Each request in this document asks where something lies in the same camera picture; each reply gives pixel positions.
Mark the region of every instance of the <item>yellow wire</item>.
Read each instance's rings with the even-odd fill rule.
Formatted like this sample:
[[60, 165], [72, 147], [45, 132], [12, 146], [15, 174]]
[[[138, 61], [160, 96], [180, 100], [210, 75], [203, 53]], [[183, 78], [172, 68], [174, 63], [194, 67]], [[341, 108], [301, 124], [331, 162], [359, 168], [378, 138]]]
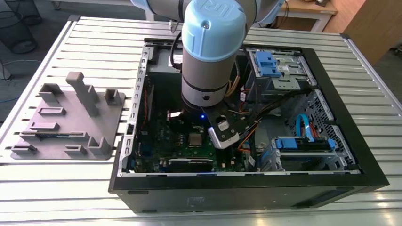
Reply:
[[248, 139], [248, 137], [251, 136], [251, 134], [255, 132], [256, 127], [250, 131], [248, 135], [246, 136], [246, 139], [243, 140], [243, 142], [240, 143], [238, 150], [240, 150], [242, 145], [244, 144], [246, 140]]
[[238, 83], [239, 83], [239, 80], [240, 80], [240, 77], [236, 76], [235, 80], [234, 80], [234, 83], [232, 83], [232, 87], [231, 89], [228, 90], [228, 92], [226, 93], [224, 97], [230, 97], [231, 94], [234, 93], [236, 87], [238, 87]]
[[230, 93], [231, 89], [232, 89], [232, 81], [228, 80], [228, 88], [227, 88], [227, 91], [226, 91], [226, 95]]

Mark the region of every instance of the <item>wire mesh basket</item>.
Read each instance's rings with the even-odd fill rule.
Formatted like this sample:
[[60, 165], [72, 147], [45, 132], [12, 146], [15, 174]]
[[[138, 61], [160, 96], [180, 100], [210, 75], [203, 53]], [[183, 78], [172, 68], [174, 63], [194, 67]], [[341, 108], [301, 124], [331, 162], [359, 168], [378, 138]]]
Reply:
[[36, 41], [21, 14], [0, 12], [0, 41], [15, 54], [28, 53], [36, 48]]
[[33, 0], [5, 0], [11, 10], [21, 14], [27, 25], [36, 25], [43, 21]]

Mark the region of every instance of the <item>gray 3d-printed holder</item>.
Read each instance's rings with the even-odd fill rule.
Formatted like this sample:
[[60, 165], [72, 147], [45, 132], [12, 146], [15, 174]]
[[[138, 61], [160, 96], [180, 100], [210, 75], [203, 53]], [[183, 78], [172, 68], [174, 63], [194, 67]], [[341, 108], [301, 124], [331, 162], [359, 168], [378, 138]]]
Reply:
[[110, 159], [126, 96], [118, 89], [96, 93], [83, 78], [80, 72], [68, 73], [75, 92], [43, 85], [43, 101], [11, 149], [13, 159]]

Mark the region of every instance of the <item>slotted metal surface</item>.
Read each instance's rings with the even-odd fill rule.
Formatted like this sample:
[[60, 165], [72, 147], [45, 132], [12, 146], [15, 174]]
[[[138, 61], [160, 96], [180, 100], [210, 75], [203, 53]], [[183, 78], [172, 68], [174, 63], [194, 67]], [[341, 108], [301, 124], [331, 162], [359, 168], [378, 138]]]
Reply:
[[[390, 186], [315, 210], [267, 210], [136, 215], [107, 192], [114, 157], [107, 161], [13, 160], [17, 142], [40, 102], [43, 83], [72, 90], [69, 71], [84, 73], [96, 90], [134, 94], [144, 38], [174, 38], [168, 24], [81, 17], [68, 22], [9, 117], [0, 128], [0, 222], [49, 225], [401, 225], [402, 117], [353, 43], [337, 34], [252, 29], [246, 43], [314, 48], [353, 115]], [[124, 101], [128, 109], [131, 100]], [[122, 120], [128, 118], [123, 111]], [[118, 133], [124, 132], [122, 123]]]

